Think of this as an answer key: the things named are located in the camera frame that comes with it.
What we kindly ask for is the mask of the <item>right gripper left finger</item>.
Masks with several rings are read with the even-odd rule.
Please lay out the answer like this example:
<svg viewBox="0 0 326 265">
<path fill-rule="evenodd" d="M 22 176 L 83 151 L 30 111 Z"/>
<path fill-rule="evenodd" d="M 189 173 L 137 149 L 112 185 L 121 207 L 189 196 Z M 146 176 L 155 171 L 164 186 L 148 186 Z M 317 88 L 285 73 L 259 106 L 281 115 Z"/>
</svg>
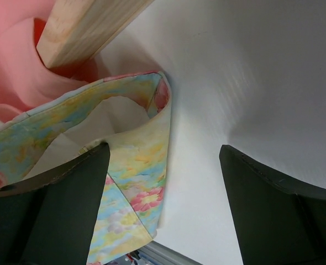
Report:
<svg viewBox="0 0 326 265">
<path fill-rule="evenodd" d="M 101 143 L 0 189 L 0 264 L 85 264 L 110 159 Z"/>
</svg>

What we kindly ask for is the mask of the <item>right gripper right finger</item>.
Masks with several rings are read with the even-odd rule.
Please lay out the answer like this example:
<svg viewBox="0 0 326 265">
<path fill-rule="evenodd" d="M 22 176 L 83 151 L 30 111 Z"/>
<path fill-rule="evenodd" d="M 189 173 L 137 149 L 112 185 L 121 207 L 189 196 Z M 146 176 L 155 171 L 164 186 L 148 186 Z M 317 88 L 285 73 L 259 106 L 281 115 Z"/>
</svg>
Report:
<svg viewBox="0 0 326 265">
<path fill-rule="evenodd" d="M 326 189 L 229 145 L 219 159 L 244 264 L 326 264 Z"/>
</svg>

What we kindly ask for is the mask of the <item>floral pastel skirt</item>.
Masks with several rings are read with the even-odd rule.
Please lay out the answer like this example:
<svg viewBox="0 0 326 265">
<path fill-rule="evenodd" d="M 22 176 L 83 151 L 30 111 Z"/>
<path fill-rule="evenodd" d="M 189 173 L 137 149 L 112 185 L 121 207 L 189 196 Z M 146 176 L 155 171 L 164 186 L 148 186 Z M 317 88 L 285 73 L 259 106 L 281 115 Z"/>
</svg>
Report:
<svg viewBox="0 0 326 265">
<path fill-rule="evenodd" d="M 161 72 L 104 78 L 0 120 L 0 189 L 101 143 L 110 159 L 85 264 L 107 264 L 156 236 L 165 192 L 171 91 Z"/>
</svg>

